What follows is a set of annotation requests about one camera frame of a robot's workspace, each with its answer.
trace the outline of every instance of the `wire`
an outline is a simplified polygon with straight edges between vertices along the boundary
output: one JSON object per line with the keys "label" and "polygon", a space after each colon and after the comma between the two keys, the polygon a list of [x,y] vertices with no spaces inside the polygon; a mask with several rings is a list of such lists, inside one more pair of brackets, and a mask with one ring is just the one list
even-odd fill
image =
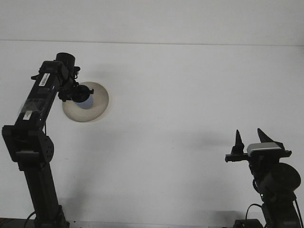
{"label": "wire", "polygon": [[299,218],[300,218],[301,227],[304,228],[300,208],[299,208],[299,205],[298,205],[298,201],[296,199],[295,199],[295,205],[296,205],[296,209],[298,210],[298,215],[299,215]]}
{"label": "wire", "polygon": [[249,208],[250,208],[251,206],[257,206],[257,207],[259,207],[259,208],[262,208],[262,206],[259,205],[259,204],[256,204],[256,203],[251,204],[251,205],[248,207],[247,211],[246,211],[246,216],[245,216],[245,220],[246,220],[246,221],[247,221],[247,215],[248,215],[248,212],[249,212]]}
{"label": "wire", "polygon": [[27,225],[27,223],[28,223],[28,221],[29,221],[29,219],[30,219],[30,217],[32,217],[34,214],[36,214],[36,212],[32,212],[29,216],[28,216],[28,218],[25,220],[25,222],[24,222],[24,226],[23,226],[23,228],[25,228],[26,227],[26,225]]}

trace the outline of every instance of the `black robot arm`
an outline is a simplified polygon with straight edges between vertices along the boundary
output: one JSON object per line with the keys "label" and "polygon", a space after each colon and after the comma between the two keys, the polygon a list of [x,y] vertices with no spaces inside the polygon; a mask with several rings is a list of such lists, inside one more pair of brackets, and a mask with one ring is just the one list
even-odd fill
{"label": "black robot arm", "polygon": [[[261,129],[258,129],[261,143],[251,144],[247,153],[237,131],[236,145],[225,161],[237,162],[247,160],[254,176],[254,189],[263,201],[262,211],[267,222],[267,228],[300,228],[300,220],[293,202],[296,200],[294,190],[300,186],[301,177],[290,165],[281,163],[283,157],[289,157],[291,151],[285,150],[281,142],[273,141]],[[248,221],[238,220],[234,228],[255,228]]]}
{"label": "black robot arm", "polygon": [[[14,125],[5,125],[2,136],[14,162],[24,171],[33,201],[35,228],[67,228],[62,207],[58,204],[49,162],[54,145],[43,132],[57,92],[61,100],[79,97],[82,90],[75,81],[79,67],[68,53],[58,53],[56,60],[44,61],[35,83]],[[80,97],[88,97],[93,91]]]}

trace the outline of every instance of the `black base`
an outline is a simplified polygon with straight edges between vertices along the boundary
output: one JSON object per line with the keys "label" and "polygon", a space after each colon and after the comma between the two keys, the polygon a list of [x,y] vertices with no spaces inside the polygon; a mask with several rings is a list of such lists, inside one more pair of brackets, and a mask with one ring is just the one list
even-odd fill
{"label": "black base", "polygon": [[[26,219],[19,219],[19,218],[6,218],[5,221],[3,221],[2,226],[0,226],[1,228],[23,228],[24,227],[24,223],[25,223]],[[34,219],[30,219],[27,222],[26,228],[35,228],[35,220]],[[68,228],[69,227],[69,222],[66,222],[66,226],[64,228]]]}
{"label": "black base", "polygon": [[[0,223],[0,228],[23,228],[26,219],[6,218]],[[61,205],[54,221],[41,222],[37,218],[29,220],[26,225],[27,228],[69,228],[70,223],[66,221],[65,215],[62,211]]]}
{"label": "black base", "polygon": [[236,220],[233,228],[263,228],[263,226],[257,219],[242,219]]}
{"label": "black base", "polygon": [[59,205],[59,210],[54,221],[41,222],[37,218],[35,218],[34,225],[35,228],[69,228],[70,227],[70,223],[66,221],[61,205]]}

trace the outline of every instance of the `black cable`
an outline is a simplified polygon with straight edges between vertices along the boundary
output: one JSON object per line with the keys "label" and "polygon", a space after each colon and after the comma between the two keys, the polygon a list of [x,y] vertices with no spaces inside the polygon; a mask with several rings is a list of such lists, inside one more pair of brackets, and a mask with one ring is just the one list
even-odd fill
{"label": "black cable", "polygon": [[296,199],[295,199],[295,205],[296,205],[296,209],[298,210],[298,215],[299,215],[299,218],[300,218],[301,227],[304,228],[300,208],[299,208],[299,205],[298,205],[298,201]]}
{"label": "black cable", "polygon": [[257,206],[257,207],[259,207],[259,208],[262,208],[262,206],[259,205],[259,204],[256,204],[256,203],[251,204],[251,205],[248,207],[247,211],[246,211],[246,216],[245,216],[245,220],[246,220],[246,221],[247,221],[247,215],[248,215],[248,212],[249,212],[249,208],[250,208],[251,206]]}
{"label": "black cable", "polygon": [[34,214],[36,214],[36,212],[32,212],[32,213],[28,216],[28,218],[27,218],[27,219],[25,220],[25,222],[24,222],[23,228],[25,228],[25,226],[27,225],[27,223],[28,223],[30,217],[32,217]]}

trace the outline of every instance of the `white label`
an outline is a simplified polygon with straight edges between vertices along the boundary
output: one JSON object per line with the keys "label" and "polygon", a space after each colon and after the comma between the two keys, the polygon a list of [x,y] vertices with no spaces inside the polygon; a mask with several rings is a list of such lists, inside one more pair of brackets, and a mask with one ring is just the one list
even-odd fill
{"label": "white label", "polygon": [[23,117],[23,120],[29,120],[33,111],[26,111]]}
{"label": "white label", "polygon": [[45,73],[39,83],[39,86],[45,86],[47,81],[48,81],[48,77],[49,77],[50,73]]}

